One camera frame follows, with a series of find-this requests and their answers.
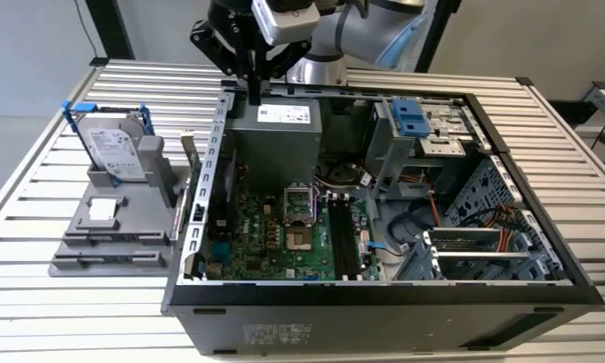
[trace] ram slot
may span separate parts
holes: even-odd
[[[336,279],[356,280],[359,275],[359,256],[352,230],[351,202],[332,200],[329,202],[329,236],[332,240],[333,269]]]

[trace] power supply label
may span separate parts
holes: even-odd
[[[243,330],[251,345],[303,345],[312,336],[311,324],[243,324]]]
[[[309,106],[264,104],[259,107],[259,123],[312,123]]]
[[[95,128],[89,130],[89,137],[108,173],[123,181],[145,179],[131,136],[117,129]]]

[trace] open computer tower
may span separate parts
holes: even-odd
[[[505,350],[603,305],[469,94],[224,83],[164,297],[201,354]]]

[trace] green circuit board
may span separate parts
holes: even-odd
[[[284,197],[241,193],[229,263],[208,263],[208,278],[236,281],[336,280],[327,201],[320,199],[315,203],[317,217],[312,228],[285,226]],[[364,263],[359,253],[359,235],[363,230],[369,232],[365,203],[356,200],[351,204],[351,211],[355,220],[355,254]],[[379,280],[375,254],[369,260],[369,266],[363,269],[363,279]]]

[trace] white wall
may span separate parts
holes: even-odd
[[[548,98],[605,81],[605,0],[464,0],[431,73],[528,76]]]
[[[104,54],[85,3],[79,4]],[[0,116],[51,116],[92,58],[72,0],[0,0]]]
[[[209,0],[119,0],[137,60],[209,63],[188,38],[195,22],[207,18],[209,3]]]

